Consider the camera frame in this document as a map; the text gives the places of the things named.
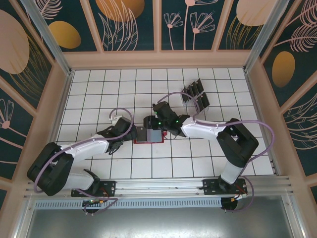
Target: leaf illustration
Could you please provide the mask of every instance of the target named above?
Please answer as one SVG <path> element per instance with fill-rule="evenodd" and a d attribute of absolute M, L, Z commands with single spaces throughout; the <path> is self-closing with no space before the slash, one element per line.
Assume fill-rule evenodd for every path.
<path fill-rule="evenodd" d="M 59 11 L 63 8 L 61 0 L 35 0 L 42 17 L 53 20 Z"/>
<path fill-rule="evenodd" d="M 288 41 L 292 51 L 308 52 L 317 43 L 317 25 L 298 27 Z"/>
<path fill-rule="evenodd" d="M 317 24 L 317 0 L 305 0 L 300 19 L 306 26 Z"/>

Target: metal frame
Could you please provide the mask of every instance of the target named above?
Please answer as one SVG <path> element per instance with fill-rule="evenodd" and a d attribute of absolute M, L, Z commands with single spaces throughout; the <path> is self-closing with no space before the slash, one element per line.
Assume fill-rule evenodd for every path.
<path fill-rule="evenodd" d="M 267 18 L 266 23 L 264 24 L 259 36 L 257 37 L 251 51 L 249 57 L 245 63 L 245 71 L 248 73 L 253 67 L 254 63 L 257 61 L 262 49 L 265 44 L 269 40 L 271 34 L 276 28 L 282 14 L 287 8 L 289 0 L 278 0 L 276 1 L 272 12 Z"/>

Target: purple cable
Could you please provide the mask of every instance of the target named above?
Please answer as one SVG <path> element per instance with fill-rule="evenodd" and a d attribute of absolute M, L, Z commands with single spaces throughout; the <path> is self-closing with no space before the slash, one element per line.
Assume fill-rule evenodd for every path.
<path fill-rule="evenodd" d="M 239 210 L 229 210 L 229 211 L 231 211 L 231 212 L 241 212 L 241 211 L 244 211 L 244 210 L 248 209 L 248 208 L 252 205 L 253 200 L 254 200 L 254 188 L 253 188 L 253 185 L 252 185 L 251 181 L 250 181 L 247 177 L 242 176 L 241 174 L 243 173 L 243 171 L 246 169 L 247 165 L 248 165 L 251 161 L 255 160 L 256 158 L 258 158 L 258 157 L 260 157 L 260 156 L 262 156 L 262 155 L 264 155 L 268 150 L 270 150 L 270 149 L 272 148 L 273 143 L 274 143 L 274 141 L 275 141 L 275 134 L 274 134 L 273 129 L 272 129 L 268 124 L 266 124 L 266 123 L 264 123 L 264 122 L 262 122 L 262 121 L 259 121 L 259 120 L 241 120 L 241 121 L 235 121 L 235 122 L 230 122 L 230 123 L 226 123 L 226 124 L 205 123 L 205 122 L 201 122 L 201 121 L 199 121 L 199 120 L 196 120 L 195 117 L 199 114 L 199 105 L 198 105 L 198 103 L 196 102 L 196 100 L 194 100 L 194 98 L 193 98 L 191 95 L 189 95 L 189 94 L 187 94 L 187 93 L 183 93 L 183 92 L 173 92 L 173 93 L 169 93 L 169 94 L 167 94 L 166 96 L 162 97 L 160 100 L 158 100 L 158 103 L 161 102 L 163 99 L 165 99 L 165 98 L 167 98 L 167 97 L 169 97 L 169 96 L 171 96 L 171 95 L 173 95 L 173 94 L 183 94 L 183 95 L 185 95 L 185 96 L 187 96 L 187 97 L 189 97 L 190 99 L 193 100 L 194 105 L 195 105 L 195 108 L 196 108 L 197 111 L 198 111 L 196 114 L 193 115 L 193 121 L 194 121 L 195 123 L 199 124 L 199 125 L 212 126 L 212 127 L 221 127 L 221 126 L 223 126 L 223 125 L 225 125 L 225 126 L 230 126 L 230 125 L 237 125 L 237 124 L 243 124 L 243 123 L 256 123 L 256 124 L 260 124 L 260 125 L 265 126 L 265 127 L 268 128 L 269 131 L 271 132 L 272 140 L 271 140 L 270 145 L 269 145 L 265 150 L 263 150 L 261 153 L 259 153 L 258 155 L 254 156 L 253 158 L 249 159 L 249 161 L 247 162 L 247 164 L 245 165 L 245 167 L 242 169 L 242 171 L 241 171 L 241 173 L 240 173 L 240 176 L 243 177 L 246 181 L 248 181 L 249 184 L 250 184 L 250 186 L 251 186 L 251 190 L 252 190 L 252 199 L 251 199 L 251 202 L 250 202 L 245 208 L 242 208 L 242 209 L 239 209 Z"/>
<path fill-rule="evenodd" d="M 110 112 L 109 118 L 111 117 L 112 113 L 113 113 L 115 110 L 124 110 L 124 111 L 126 111 L 126 112 L 129 114 L 129 116 L 130 116 L 130 118 L 131 118 L 131 124 L 130 124 L 129 128 L 127 129 L 127 131 L 126 131 L 125 133 L 123 133 L 122 135 L 120 135 L 120 136 L 116 136 L 116 137 L 112 137 L 112 138 L 96 138 L 96 139 L 83 140 L 83 141 L 77 142 L 77 143 L 75 143 L 75 144 L 73 144 L 73 145 L 71 145 L 71 146 L 69 146 L 69 147 L 67 147 L 67 148 L 65 148 L 65 149 L 63 149 L 63 150 L 61 150 L 61 151 L 58 151 L 56 154 L 54 154 L 54 155 L 46 162 L 46 164 L 43 166 L 43 168 L 40 170 L 38 176 L 36 177 L 35 182 L 34 182 L 34 186 L 33 186 L 35 193 L 41 193 L 41 192 L 43 192 L 43 191 L 38 191 L 38 190 L 37 190 L 37 185 L 38 185 L 38 182 L 39 182 L 39 180 L 40 180 L 40 177 L 41 177 L 42 174 L 44 173 L 45 169 L 49 166 L 49 164 L 50 164 L 58 155 L 60 155 L 61 153 L 64 153 L 64 152 L 66 152 L 66 151 L 68 151 L 68 150 L 72 150 L 73 148 L 76 148 L 76 147 L 78 147 L 79 145 L 85 144 L 85 143 L 87 143 L 87 142 L 91 142 L 91 141 L 116 140 L 116 139 L 120 139 L 120 138 L 124 137 L 127 133 L 129 133 L 129 131 L 131 130 L 131 128 L 132 128 L 132 126 L 133 126 L 133 116 L 132 116 L 132 114 L 131 114 L 128 110 L 126 110 L 125 108 L 115 108 L 115 109 L 113 109 L 113 110 Z"/>

